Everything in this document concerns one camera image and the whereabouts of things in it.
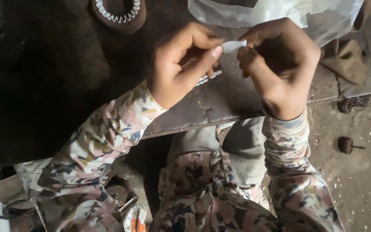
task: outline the camouflage shirt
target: camouflage shirt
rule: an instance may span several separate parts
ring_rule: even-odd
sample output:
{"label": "camouflage shirt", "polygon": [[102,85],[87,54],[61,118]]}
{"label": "camouflage shirt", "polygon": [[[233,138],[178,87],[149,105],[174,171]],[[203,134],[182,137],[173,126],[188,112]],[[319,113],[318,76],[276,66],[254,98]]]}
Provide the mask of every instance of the camouflage shirt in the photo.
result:
{"label": "camouflage shirt", "polygon": [[[146,82],[97,109],[75,130],[43,170],[43,208],[52,231],[123,231],[116,203],[106,193],[113,161],[140,141],[164,113]],[[265,117],[265,165],[277,214],[259,186],[234,182],[226,152],[200,151],[179,157],[160,172],[160,210],[152,231],[344,231],[326,182],[309,163],[306,112],[291,121]]]}

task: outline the left hand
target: left hand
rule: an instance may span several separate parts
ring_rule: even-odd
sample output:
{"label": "left hand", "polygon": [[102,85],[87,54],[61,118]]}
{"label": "left hand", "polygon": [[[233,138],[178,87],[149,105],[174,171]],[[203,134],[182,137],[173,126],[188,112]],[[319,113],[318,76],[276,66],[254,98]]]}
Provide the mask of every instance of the left hand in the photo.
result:
{"label": "left hand", "polygon": [[[181,29],[155,51],[154,72],[147,80],[154,100],[164,109],[178,103],[213,66],[223,52],[224,39],[196,23]],[[191,59],[191,53],[198,54]]]}

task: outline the hand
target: hand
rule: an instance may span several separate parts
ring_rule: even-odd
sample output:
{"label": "hand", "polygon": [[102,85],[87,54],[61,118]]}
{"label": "hand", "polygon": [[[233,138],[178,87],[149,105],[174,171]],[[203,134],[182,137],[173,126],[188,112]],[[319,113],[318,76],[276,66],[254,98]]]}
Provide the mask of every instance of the hand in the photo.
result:
{"label": "hand", "polygon": [[190,23],[155,51],[154,71],[147,80],[154,100],[165,109],[178,103],[213,66],[224,39],[196,23]]}
{"label": "hand", "polygon": [[299,116],[320,59],[317,45],[289,18],[258,24],[240,40],[247,40],[237,55],[243,77],[251,77],[272,116]]}

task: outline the right hand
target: right hand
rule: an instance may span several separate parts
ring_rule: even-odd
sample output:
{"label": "right hand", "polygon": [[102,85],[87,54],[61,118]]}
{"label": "right hand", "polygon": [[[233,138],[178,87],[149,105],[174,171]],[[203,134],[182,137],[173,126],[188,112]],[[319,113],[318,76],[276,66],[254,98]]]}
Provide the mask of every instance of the right hand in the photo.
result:
{"label": "right hand", "polygon": [[258,24],[240,37],[237,55],[243,77],[250,76],[273,117],[302,114],[320,59],[320,49],[289,18]]}

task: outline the gray pants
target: gray pants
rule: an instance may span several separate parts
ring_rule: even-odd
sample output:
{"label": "gray pants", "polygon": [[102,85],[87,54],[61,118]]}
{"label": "gray pants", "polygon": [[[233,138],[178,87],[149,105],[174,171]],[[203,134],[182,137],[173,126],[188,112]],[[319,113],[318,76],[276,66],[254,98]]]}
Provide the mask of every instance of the gray pants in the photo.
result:
{"label": "gray pants", "polygon": [[236,122],[219,143],[216,126],[178,133],[174,136],[167,164],[193,151],[225,151],[230,154],[234,180],[241,188],[260,184],[264,166],[265,136],[261,133],[264,117]]}

